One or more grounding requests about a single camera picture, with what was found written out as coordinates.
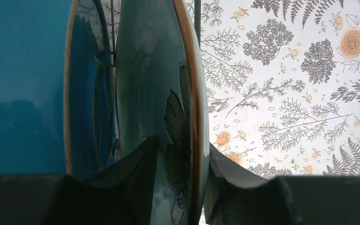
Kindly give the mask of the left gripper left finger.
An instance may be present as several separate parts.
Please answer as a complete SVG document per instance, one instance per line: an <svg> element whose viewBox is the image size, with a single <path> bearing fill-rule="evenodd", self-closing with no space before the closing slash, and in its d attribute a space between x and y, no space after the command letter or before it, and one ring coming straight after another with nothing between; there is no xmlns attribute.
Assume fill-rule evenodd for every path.
<svg viewBox="0 0 360 225"><path fill-rule="evenodd" d="M0 175L0 225L147 225L159 140L145 139L80 181L65 174Z"/></svg>

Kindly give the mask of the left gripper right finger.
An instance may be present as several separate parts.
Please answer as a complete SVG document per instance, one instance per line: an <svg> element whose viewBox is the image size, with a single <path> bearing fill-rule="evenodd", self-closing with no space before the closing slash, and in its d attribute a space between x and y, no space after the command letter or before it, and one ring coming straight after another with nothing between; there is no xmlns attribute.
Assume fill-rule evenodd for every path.
<svg viewBox="0 0 360 225"><path fill-rule="evenodd" d="M209 225L360 225L360 176L260 177L210 146Z"/></svg>

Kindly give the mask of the blue dotted plate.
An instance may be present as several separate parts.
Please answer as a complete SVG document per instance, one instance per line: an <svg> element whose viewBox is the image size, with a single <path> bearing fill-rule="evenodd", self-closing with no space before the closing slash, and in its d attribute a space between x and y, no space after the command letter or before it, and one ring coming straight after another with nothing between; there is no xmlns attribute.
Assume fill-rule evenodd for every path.
<svg viewBox="0 0 360 225"><path fill-rule="evenodd" d="M113 157L114 93L111 49L98 0L75 0L67 27L64 64L66 171L83 180Z"/></svg>

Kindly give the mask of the light green floral plate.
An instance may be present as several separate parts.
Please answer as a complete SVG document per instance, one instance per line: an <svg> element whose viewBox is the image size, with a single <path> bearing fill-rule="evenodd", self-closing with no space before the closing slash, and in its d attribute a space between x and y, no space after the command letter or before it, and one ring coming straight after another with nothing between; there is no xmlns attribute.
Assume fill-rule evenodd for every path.
<svg viewBox="0 0 360 225"><path fill-rule="evenodd" d="M209 168L209 119L200 46L182 0L124 0L116 102L122 157L158 138L148 225L199 223Z"/></svg>

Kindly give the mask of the yellow dotted plate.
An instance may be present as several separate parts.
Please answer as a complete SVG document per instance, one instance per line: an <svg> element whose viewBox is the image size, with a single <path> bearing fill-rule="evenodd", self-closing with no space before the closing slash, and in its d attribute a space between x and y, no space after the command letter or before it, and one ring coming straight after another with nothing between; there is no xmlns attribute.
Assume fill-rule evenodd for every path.
<svg viewBox="0 0 360 225"><path fill-rule="evenodd" d="M70 0L0 0L0 173L64 173Z"/></svg>

